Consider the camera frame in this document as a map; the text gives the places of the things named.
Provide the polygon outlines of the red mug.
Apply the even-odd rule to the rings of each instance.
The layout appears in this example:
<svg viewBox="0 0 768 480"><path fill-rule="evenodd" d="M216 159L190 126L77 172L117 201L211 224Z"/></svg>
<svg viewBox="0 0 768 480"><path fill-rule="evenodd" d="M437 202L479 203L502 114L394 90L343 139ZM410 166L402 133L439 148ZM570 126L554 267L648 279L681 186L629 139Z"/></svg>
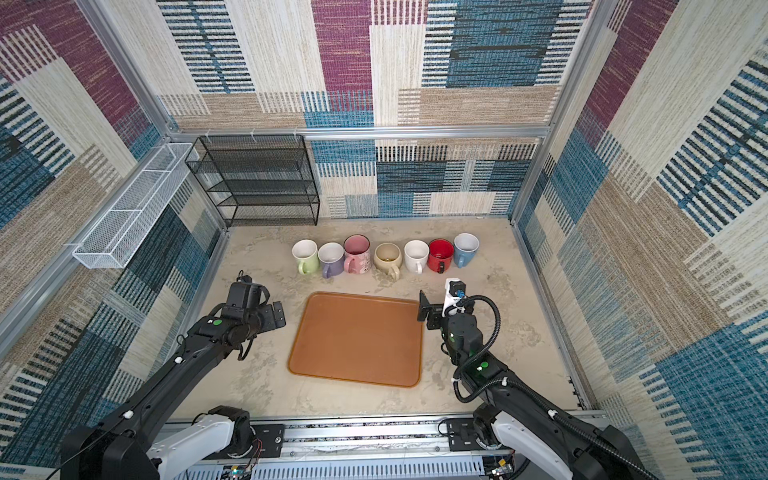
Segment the red mug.
<svg viewBox="0 0 768 480"><path fill-rule="evenodd" d="M435 273L444 274L451 265L454 245L446 239L434 239L428 244L427 267Z"/></svg>

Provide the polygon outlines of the white mug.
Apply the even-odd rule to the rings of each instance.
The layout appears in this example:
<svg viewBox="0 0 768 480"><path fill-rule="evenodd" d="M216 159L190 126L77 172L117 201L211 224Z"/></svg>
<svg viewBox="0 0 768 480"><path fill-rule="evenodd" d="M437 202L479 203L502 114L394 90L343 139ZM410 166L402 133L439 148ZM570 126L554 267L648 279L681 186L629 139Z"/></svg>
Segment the white mug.
<svg viewBox="0 0 768 480"><path fill-rule="evenodd" d="M427 269L429 245L422 240L410 240L404 247L406 269L421 275Z"/></svg>

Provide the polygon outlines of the beige speckled mug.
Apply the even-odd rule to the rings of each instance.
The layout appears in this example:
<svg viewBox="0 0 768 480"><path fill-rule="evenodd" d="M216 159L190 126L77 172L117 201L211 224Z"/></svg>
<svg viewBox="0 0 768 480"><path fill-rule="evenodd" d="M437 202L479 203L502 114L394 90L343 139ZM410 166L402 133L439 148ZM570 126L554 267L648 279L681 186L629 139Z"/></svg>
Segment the beige speckled mug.
<svg viewBox="0 0 768 480"><path fill-rule="evenodd" d="M389 275L394 281L398 281L401 277L402 261L402 252L395 243L381 243L374 251L376 268Z"/></svg>

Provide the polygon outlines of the light green mug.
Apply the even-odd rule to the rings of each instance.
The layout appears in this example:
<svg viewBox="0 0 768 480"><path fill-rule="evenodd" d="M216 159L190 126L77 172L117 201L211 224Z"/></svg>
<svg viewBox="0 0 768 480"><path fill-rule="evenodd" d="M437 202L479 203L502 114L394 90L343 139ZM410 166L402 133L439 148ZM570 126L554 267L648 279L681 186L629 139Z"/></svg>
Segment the light green mug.
<svg viewBox="0 0 768 480"><path fill-rule="evenodd" d="M311 239L303 239L296 242L291 250L297 262L298 272L301 275L316 273L320 269L318 246Z"/></svg>

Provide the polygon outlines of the blue polka dot mug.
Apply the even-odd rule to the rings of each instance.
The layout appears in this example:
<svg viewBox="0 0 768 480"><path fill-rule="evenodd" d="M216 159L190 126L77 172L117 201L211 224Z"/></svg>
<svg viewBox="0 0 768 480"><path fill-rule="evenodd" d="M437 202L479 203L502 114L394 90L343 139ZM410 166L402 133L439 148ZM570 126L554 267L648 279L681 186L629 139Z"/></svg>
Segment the blue polka dot mug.
<svg viewBox="0 0 768 480"><path fill-rule="evenodd" d="M458 268L464 268L476 255L480 241L475 235L463 232L454 238L453 245L454 263Z"/></svg>

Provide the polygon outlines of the purple mug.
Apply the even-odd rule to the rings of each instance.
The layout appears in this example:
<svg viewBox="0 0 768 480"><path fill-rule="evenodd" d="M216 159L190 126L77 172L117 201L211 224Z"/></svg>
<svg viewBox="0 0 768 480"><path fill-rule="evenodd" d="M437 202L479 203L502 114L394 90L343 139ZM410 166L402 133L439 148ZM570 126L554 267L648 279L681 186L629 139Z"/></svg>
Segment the purple mug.
<svg viewBox="0 0 768 480"><path fill-rule="evenodd" d="M321 262L321 272L325 279L342 274L345 264L345 249L337 242L323 244L318 250L318 258Z"/></svg>

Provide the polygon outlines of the pink patterned mug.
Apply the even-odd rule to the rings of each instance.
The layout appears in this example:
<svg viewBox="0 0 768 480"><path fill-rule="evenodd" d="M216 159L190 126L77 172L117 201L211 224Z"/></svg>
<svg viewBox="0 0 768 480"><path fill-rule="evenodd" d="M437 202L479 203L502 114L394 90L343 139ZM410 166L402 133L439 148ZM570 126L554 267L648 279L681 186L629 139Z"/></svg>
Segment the pink patterned mug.
<svg viewBox="0 0 768 480"><path fill-rule="evenodd" d="M371 243L362 234L349 236L343 244L345 251L344 271L349 274L365 274L371 269Z"/></svg>

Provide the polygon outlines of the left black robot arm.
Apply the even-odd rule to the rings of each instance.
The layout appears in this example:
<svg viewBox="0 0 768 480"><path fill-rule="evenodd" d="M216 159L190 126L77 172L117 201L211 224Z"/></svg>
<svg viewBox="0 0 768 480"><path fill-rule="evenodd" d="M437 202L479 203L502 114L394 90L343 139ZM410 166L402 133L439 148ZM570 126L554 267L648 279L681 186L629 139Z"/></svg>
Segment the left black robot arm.
<svg viewBox="0 0 768 480"><path fill-rule="evenodd" d="M258 335L285 327L282 304L240 275L225 302L201 317L172 357L128 400L94 427L80 426L61 443L63 479L173 479L206 457L253 454L256 434L247 411L217 406L164 439L162 427L197 384L231 353L249 354Z"/></svg>

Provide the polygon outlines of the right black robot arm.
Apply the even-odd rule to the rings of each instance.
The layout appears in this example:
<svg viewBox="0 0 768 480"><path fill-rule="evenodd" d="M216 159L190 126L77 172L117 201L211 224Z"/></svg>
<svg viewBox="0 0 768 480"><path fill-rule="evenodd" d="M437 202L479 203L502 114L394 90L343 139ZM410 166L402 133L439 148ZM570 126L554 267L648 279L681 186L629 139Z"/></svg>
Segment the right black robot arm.
<svg viewBox="0 0 768 480"><path fill-rule="evenodd" d="M452 280L442 303L419 296L417 319L441 334L455 367L456 399L482 401L473 413L482 448L513 449L554 479L653 478L621 430L599 428L561 409L492 354L502 326L492 299L467 295L465 284Z"/></svg>

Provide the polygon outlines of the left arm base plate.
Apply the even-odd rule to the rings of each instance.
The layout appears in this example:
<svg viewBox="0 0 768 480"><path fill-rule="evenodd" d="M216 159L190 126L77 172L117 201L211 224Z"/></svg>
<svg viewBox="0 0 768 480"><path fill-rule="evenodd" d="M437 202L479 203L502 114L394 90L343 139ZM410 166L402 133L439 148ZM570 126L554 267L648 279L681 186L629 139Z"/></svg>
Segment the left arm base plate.
<svg viewBox="0 0 768 480"><path fill-rule="evenodd" d="M276 459L281 456L283 448L285 424L252 424L252 449L247 454L250 460L257 462L265 459Z"/></svg>

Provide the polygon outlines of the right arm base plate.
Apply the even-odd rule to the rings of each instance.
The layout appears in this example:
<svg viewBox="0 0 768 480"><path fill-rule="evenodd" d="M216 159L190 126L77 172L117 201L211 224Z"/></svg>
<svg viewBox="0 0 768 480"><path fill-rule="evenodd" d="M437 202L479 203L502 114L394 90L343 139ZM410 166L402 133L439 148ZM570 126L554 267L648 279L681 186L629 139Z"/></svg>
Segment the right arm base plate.
<svg viewBox="0 0 768 480"><path fill-rule="evenodd" d="M477 433L471 417L446 418L439 422L438 433L447 438L451 452L478 451Z"/></svg>

